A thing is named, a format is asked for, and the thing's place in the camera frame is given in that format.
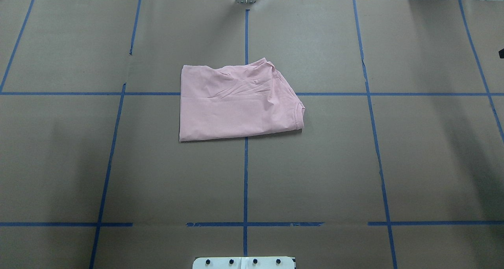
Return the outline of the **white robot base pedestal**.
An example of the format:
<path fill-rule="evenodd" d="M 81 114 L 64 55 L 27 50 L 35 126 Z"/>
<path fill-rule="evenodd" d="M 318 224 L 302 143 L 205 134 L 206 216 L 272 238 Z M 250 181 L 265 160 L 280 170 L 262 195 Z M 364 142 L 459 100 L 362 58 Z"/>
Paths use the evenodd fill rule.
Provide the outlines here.
<path fill-rule="evenodd" d="M 295 269 L 296 260 L 289 256 L 236 256 L 196 258 L 193 269 Z"/>

